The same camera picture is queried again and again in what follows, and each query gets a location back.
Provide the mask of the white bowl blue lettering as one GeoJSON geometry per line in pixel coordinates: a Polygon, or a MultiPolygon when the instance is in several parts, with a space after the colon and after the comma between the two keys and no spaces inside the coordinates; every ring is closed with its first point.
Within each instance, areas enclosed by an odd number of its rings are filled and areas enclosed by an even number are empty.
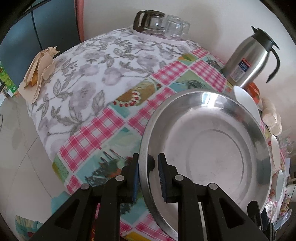
{"type": "Polygon", "coordinates": [[[233,87],[235,100],[244,106],[260,125],[261,118],[256,103],[247,91],[239,86],[233,87]]]}

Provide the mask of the white bowl red rim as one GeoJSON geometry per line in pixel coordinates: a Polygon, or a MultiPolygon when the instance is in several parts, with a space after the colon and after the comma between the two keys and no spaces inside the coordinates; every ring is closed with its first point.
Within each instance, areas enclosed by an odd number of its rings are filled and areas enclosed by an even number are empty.
{"type": "Polygon", "coordinates": [[[273,160],[273,169],[278,171],[280,169],[280,146],[275,135],[271,136],[271,154],[273,160]]]}

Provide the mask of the stainless steel thermos jug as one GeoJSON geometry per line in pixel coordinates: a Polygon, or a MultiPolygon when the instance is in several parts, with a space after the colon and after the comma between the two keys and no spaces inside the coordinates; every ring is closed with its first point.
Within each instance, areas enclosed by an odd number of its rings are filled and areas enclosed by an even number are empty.
{"type": "Polygon", "coordinates": [[[267,78],[272,80],[280,68],[280,58],[273,47],[279,48],[274,40],[262,29],[252,27],[254,34],[245,39],[222,68],[224,77],[232,85],[246,88],[262,72],[270,53],[276,58],[276,68],[267,78]]]}

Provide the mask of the crumpled beige paper napkin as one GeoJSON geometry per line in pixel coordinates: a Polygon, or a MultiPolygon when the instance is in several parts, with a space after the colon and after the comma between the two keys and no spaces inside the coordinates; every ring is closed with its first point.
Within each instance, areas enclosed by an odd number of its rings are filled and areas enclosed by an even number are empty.
{"type": "Polygon", "coordinates": [[[48,80],[55,70],[54,56],[59,52],[56,46],[48,47],[34,57],[18,87],[20,95],[27,103],[33,104],[38,99],[42,82],[48,80]]]}

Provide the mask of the clear glass tumbler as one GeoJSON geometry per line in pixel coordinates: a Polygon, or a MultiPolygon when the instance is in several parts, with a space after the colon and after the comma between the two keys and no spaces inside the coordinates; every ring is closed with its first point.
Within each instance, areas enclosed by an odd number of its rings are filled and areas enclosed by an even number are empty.
{"type": "Polygon", "coordinates": [[[170,39],[185,41],[188,39],[190,23],[178,16],[167,15],[164,36],[170,39]]]}

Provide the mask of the bag of white buns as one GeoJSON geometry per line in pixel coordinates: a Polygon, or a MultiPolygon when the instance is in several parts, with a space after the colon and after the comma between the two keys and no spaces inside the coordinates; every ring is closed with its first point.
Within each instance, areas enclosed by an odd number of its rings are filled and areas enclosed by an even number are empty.
{"type": "Polygon", "coordinates": [[[263,123],[268,127],[270,133],[279,136],[282,132],[281,116],[277,112],[275,105],[267,98],[262,98],[262,115],[263,123]]]}

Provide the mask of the grey floral white cloth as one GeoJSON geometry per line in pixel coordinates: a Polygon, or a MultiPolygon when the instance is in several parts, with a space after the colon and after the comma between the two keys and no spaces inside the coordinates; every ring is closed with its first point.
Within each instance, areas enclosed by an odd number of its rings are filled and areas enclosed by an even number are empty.
{"type": "Polygon", "coordinates": [[[142,39],[121,28],[88,39],[55,58],[55,70],[28,104],[50,160],[107,104],[145,78],[198,47],[142,39]]]}

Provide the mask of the small white bowl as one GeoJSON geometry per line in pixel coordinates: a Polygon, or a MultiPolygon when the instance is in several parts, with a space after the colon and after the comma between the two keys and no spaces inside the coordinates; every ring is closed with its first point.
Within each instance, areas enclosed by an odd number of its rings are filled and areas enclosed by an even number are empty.
{"type": "Polygon", "coordinates": [[[283,171],[279,170],[277,172],[277,176],[276,176],[276,186],[275,186],[275,199],[276,202],[278,202],[280,200],[280,195],[281,195],[281,190],[284,184],[284,176],[283,176],[283,171]]]}

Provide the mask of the orange snack packet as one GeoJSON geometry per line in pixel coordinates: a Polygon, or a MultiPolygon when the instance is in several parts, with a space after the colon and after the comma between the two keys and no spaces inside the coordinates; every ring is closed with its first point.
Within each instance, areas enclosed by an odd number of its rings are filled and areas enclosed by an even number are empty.
{"type": "Polygon", "coordinates": [[[248,94],[252,97],[256,104],[260,101],[260,91],[254,82],[250,83],[247,87],[244,88],[248,94]]]}

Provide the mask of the large stainless steel plate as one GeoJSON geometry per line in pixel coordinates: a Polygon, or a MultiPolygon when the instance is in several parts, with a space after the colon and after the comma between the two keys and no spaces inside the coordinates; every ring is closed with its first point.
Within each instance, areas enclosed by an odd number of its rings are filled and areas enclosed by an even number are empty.
{"type": "Polygon", "coordinates": [[[158,166],[166,161],[194,183],[216,183],[243,210],[257,201],[265,209],[271,187],[270,150],[259,123],[241,104],[218,92],[188,89],[173,94],[153,112],[139,151],[139,180],[156,224],[178,237],[178,206],[166,204],[158,166]]]}

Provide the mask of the pink checkered picture tablecloth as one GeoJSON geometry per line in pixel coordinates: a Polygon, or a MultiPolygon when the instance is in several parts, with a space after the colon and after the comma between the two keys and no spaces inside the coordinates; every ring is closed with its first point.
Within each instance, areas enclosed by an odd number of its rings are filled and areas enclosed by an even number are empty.
{"type": "Polygon", "coordinates": [[[53,170],[67,191],[74,193],[83,183],[101,185],[118,175],[139,151],[152,113],[174,93],[198,84],[230,93],[232,85],[221,73],[223,66],[199,47],[108,104],[62,145],[53,161],[53,170]]]}

